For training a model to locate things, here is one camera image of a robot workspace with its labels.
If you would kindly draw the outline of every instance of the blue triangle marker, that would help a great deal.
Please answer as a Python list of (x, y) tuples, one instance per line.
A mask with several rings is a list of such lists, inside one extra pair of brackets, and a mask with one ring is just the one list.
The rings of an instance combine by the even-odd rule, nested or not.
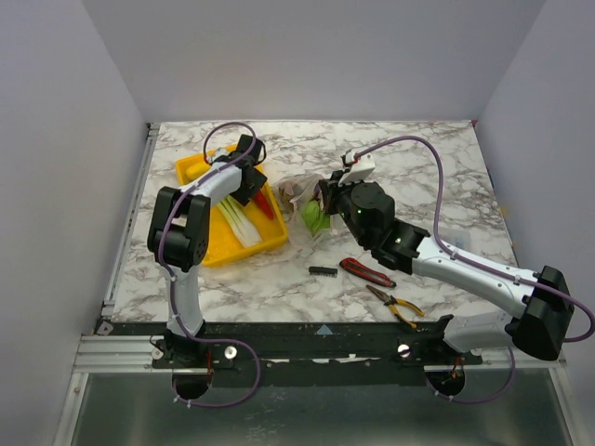
[(316, 332), (317, 335), (322, 335), (322, 336), (327, 336), (327, 335), (332, 335), (333, 332), (331, 332), (331, 329), (328, 328), (326, 325), (323, 325), (322, 327), (320, 327), (320, 330), (318, 330)]

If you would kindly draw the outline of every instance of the gray floor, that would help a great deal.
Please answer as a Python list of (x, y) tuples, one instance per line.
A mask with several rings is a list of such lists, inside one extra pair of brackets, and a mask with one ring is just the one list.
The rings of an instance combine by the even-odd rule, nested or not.
[[(464, 395), (498, 388), (505, 371), (468, 373)], [(234, 398), (243, 389), (213, 389)], [(511, 392), (467, 406), (424, 387), (262, 388), (231, 409), (173, 403), (166, 375), (92, 375), (75, 445), (566, 445), (547, 370), (521, 370)]]

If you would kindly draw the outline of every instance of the green vegetable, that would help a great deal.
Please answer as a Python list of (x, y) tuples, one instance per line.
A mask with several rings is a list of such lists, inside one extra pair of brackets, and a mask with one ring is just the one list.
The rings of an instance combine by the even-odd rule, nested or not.
[(232, 197), (226, 197), (217, 204), (217, 209), (225, 217), (231, 227), (233, 235), (240, 241), (244, 248), (249, 248), (262, 242), (262, 237), (256, 227), (244, 214), (242, 206)]
[(310, 200), (301, 210), (301, 217), (312, 235), (331, 227), (331, 217), (324, 214), (316, 200)]

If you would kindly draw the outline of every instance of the yellow vegetable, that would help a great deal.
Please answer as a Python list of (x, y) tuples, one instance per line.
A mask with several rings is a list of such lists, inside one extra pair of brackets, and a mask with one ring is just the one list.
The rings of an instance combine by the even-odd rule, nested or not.
[(189, 181), (194, 181), (196, 178), (204, 175), (211, 166), (207, 163), (196, 163), (186, 169), (186, 177)]

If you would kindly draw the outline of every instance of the plastic container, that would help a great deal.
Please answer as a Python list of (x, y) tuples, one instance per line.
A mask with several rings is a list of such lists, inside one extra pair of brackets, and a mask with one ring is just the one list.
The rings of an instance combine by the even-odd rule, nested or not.
[[(233, 151), (235, 145), (228, 146), (225, 149), (227, 151)], [(176, 162), (176, 173), (180, 185), (191, 182), (186, 176), (186, 171), (195, 164), (205, 164), (202, 153), (183, 158)], [(257, 169), (263, 174), (265, 173), (261, 165), (258, 165)], [(244, 248), (238, 239), (235, 238), (235, 235), (233, 235), (225, 217), (215, 207), (211, 209), (208, 249), (201, 265), (206, 267), (221, 267), (263, 251), (270, 251), (287, 241), (289, 235), (287, 226), (272, 194), (269, 182), (265, 183), (262, 192), (271, 205), (272, 212), (274, 213), (273, 220), (269, 219), (252, 201), (244, 208), (245, 215), (257, 227), (260, 237), (262, 237), (262, 243)]]

